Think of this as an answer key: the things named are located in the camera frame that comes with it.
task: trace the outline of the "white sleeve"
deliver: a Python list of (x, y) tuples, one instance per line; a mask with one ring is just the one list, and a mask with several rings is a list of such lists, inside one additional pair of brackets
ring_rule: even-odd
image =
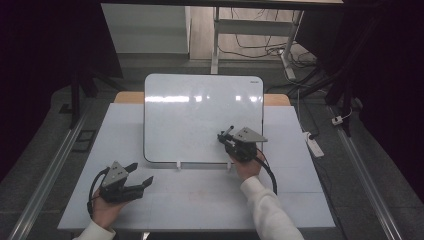
[(247, 205), (261, 240), (298, 240), (302, 234), (281, 208), (277, 196), (265, 188), (258, 177), (250, 177), (241, 184)]
[(74, 240), (112, 240), (116, 232), (113, 229), (106, 230), (91, 221), (88, 227)]

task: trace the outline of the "human hand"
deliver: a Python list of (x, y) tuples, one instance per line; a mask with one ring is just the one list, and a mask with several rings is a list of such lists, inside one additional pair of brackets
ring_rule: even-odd
[[(259, 150), (256, 151), (256, 157), (261, 161), (265, 160), (264, 155)], [(230, 158), (233, 160), (234, 165), (236, 166), (237, 174), (243, 181), (250, 177), (259, 175), (259, 172), (261, 171), (261, 165), (254, 159), (249, 162), (239, 162), (231, 155)]]
[(129, 202), (108, 203), (99, 195), (100, 190), (93, 194), (93, 222), (104, 229), (110, 228), (118, 218), (121, 209)]

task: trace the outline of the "human arm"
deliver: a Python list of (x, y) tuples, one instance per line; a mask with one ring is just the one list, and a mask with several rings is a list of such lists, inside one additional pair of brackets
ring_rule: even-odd
[(253, 222), (262, 240), (300, 240), (302, 234), (294, 226), (289, 216), (281, 208), (277, 196), (265, 188), (258, 179), (261, 165), (252, 160), (240, 163), (232, 158), (239, 177), (244, 180), (240, 189), (247, 197), (247, 205), (253, 213)]
[(74, 240), (112, 240), (116, 232), (110, 227), (118, 218), (121, 209), (128, 204), (107, 203), (99, 196), (99, 190), (93, 194), (93, 219), (88, 227)]

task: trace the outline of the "white wall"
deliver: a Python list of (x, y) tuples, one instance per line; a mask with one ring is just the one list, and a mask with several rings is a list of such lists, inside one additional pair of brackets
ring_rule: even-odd
[(102, 4), (117, 53), (188, 53), (187, 7)]

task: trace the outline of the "white power strip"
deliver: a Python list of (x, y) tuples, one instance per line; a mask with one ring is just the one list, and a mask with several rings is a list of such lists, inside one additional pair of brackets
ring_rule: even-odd
[(315, 139), (309, 139), (311, 135), (310, 132), (304, 132), (303, 136), (305, 137), (306, 144), (308, 144), (309, 149), (311, 150), (314, 157), (322, 157), (324, 156), (324, 152), (319, 147), (317, 141)]

